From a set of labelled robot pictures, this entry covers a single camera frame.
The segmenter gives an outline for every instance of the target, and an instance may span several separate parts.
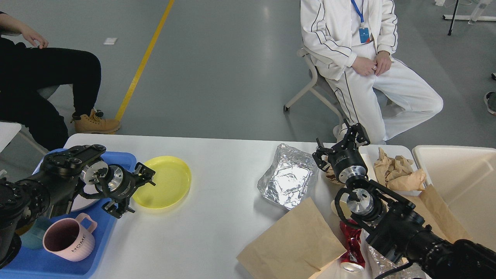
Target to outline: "robotic arm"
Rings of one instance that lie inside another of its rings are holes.
[[[134,173],[119,165],[107,165],[101,158],[105,150],[99,144],[74,146],[47,154],[40,171],[26,179],[15,183],[0,179],[0,269],[20,250],[17,229],[41,215],[52,218],[70,213],[79,194],[87,199],[110,198],[102,209],[115,218],[134,212],[129,207],[130,197],[146,183],[155,185],[155,171],[141,163],[137,163]],[[95,185],[98,193],[84,193],[86,184]]]
[[[367,135],[360,123],[347,126],[343,140],[331,148],[325,148],[317,139],[313,154],[321,170],[332,166],[336,178],[346,185],[334,199],[340,219],[367,231],[367,243],[390,261],[398,263],[406,257],[434,279],[496,278],[494,251],[465,239],[451,244],[439,238],[430,225],[423,227],[425,220],[414,211],[415,204],[368,179],[356,144],[368,144]],[[347,206],[358,226],[343,214],[339,201],[344,194],[348,194]]]

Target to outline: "mug handle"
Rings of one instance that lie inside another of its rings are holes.
[[[93,219],[86,213],[80,213],[77,217],[76,217],[76,221],[78,223],[81,224],[81,222],[84,220],[84,219],[88,219],[91,221],[91,225],[89,226],[89,228],[87,228],[88,232],[89,233],[92,233],[95,229],[96,229],[96,226],[98,225],[97,222],[93,221]]]

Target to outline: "hand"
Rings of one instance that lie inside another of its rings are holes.
[[[375,63],[377,64],[377,69],[375,70],[375,75],[380,76],[381,74],[389,71],[391,68],[391,57],[389,52],[385,50],[379,51],[375,58]]]
[[[39,47],[40,49],[46,48],[48,46],[48,41],[43,38],[38,32],[34,31],[31,27],[25,25],[21,29],[21,34],[28,41],[33,45],[33,47]]]
[[[374,70],[376,69],[375,62],[365,58],[365,57],[357,57],[355,61],[353,62],[353,65],[351,67],[360,75],[370,75],[374,73]]]

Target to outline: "white storage bin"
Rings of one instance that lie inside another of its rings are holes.
[[[496,149],[419,145],[413,155],[473,241],[496,251]]]

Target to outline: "pink mug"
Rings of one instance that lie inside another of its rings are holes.
[[[84,219],[91,221],[89,228],[83,227]],[[95,237],[91,234],[97,226],[86,213],[76,219],[64,218],[53,223],[43,236],[43,247],[50,253],[72,262],[88,257],[95,248]]]

